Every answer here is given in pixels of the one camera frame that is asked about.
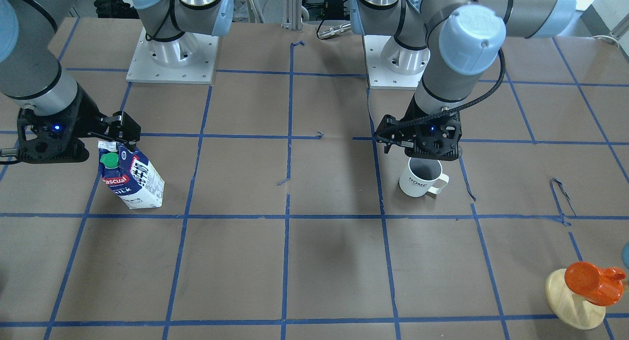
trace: gray robot arm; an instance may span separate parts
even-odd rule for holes
[[[0,157],[26,163],[82,162],[88,158],[82,137],[130,146],[140,140],[140,126],[128,114],[102,114],[47,49],[75,1],[0,0],[0,91],[21,108],[18,148],[0,149]],[[225,35],[231,27],[233,0],[136,1],[157,44],[170,44],[186,31]],[[182,53],[171,60],[186,58]],[[27,139],[27,134],[36,138]]]
[[[501,83],[500,78],[485,96],[466,102],[505,36],[557,35],[570,22],[575,5],[576,0],[352,0],[355,33],[393,35],[403,47],[421,47],[423,41],[431,51],[405,116],[399,121],[385,116],[375,132],[385,152],[399,145],[411,157],[457,159],[458,112]]]

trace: metal base plate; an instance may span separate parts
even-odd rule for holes
[[[191,63],[185,67],[163,67],[157,64],[150,52],[148,42],[144,39],[146,31],[142,29],[138,45],[135,47],[133,60],[126,74],[128,82],[139,83],[184,83],[197,85],[211,85],[214,76],[214,63],[218,50],[218,37],[195,33],[199,43],[200,62]]]
[[[388,35],[365,35],[365,58],[369,74],[369,87],[375,89],[408,89],[417,88],[422,79],[423,71],[416,75],[401,75],[389,70],[382,61],[380,54],[384,45],[391,38]]]

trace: green cap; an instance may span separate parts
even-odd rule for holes
[[[107,168],[108,170],[118,168],[118,162],[119,160],[116,152],[106,153],[101,156],[101,163],[103,163],[105,165],[105,168]]]

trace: wooden round board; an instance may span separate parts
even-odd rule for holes
[[[570,291],[564,281],[566,269],[553,271],[546,279],[546,301],[553,312],[577,329],[598,327],[605,318],[606,307],[595,306],[582,296]]]

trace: white mug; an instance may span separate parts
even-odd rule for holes
[[[443,174],[441,162],[434,159],[411,158],[400,176],[400,189],[410,197],[426,193],[440,194],[450,177]]]

